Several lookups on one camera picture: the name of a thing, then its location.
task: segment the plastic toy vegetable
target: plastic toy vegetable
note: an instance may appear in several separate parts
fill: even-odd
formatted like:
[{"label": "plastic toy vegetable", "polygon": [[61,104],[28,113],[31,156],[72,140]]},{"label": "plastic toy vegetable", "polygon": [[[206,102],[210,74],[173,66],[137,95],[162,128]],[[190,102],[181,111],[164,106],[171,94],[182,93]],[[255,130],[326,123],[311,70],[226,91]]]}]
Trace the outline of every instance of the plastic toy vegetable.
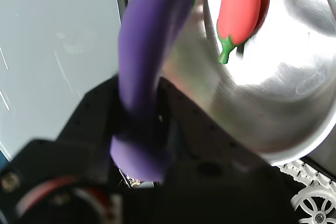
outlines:
[{"label": "plastic toy vegetable", "polygon": [[157,88],[165,56],[195,0],[131,0],[119,33],[120,128],[111,155],[126,174],[160,181],[170,165],[166,149],[151,134]]},{"label": "plastic toy vegetable", "polygon": [[218,61],[228,63],[230,52],[253,33],[260,13],[261,0],[222,0],[217,34],[223,46]]}]

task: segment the pepper stem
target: pepper stem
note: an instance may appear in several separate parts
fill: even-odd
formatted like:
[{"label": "pepper stem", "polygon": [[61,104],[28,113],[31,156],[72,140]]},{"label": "pepper stem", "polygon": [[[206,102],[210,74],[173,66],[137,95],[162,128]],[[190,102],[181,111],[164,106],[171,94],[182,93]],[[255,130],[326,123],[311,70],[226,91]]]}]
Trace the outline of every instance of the pepper stem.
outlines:
[{"label": "pepper stem", "polygon": [[218,57],[218,62],[227,64],[229,62],[229,54],[223,50],[223,52]]},{"label": "pepper stem", "polygon": [[218,24],[217,24],[217,35],[223,47],[223,51],[222,53],[220,53],[218,61],[222,64],[227,64],[229,61],[230,52],[236,47],[236,45],[233,43],[231,35],[227,36],[224,39],[221,37],[218,31]]}]

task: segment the red chili pepper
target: red chili pepper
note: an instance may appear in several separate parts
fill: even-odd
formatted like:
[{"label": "red chili pepper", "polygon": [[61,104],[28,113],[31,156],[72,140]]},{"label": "red chili pepper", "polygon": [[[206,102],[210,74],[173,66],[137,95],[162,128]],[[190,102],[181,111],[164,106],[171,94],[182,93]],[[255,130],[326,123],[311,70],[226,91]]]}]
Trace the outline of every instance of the red chili pepper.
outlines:
[{"label": "red chili pepper", "polygon": [[222,0],[217,34],[223,46],[218,61],[227,64],[230,52],[256,28],[261,0]]}]

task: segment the white wheel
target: white wheel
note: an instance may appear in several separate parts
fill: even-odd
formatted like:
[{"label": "white wheel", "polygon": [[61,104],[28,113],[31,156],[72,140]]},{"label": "white wheel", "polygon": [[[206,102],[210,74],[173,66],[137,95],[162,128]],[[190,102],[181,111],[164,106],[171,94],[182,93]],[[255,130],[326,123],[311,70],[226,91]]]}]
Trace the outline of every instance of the white wheel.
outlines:
[{"label": "white wheel", "polygon": [[336,224],[336,194],[323,186],[307,187],[296,194],[291,203],[295,212],[300,208],[308,217],[299,219],[299,223]]}]

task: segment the stainless steel bowl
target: stainless steel bowl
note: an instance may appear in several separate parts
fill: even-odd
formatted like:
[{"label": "stainless steel bowl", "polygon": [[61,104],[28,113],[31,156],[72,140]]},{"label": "stainless steel bowl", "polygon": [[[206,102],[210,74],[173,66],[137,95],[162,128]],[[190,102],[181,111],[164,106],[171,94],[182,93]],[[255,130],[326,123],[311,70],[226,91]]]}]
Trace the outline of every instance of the stainless steel bowl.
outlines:
[{"label": "stainless steel bowl", "polygon": [[336,0],[270,0],[227,65],[217,62],[220,4],[198,1],[163,74],[270,164],[307,155],[336,123]]}]

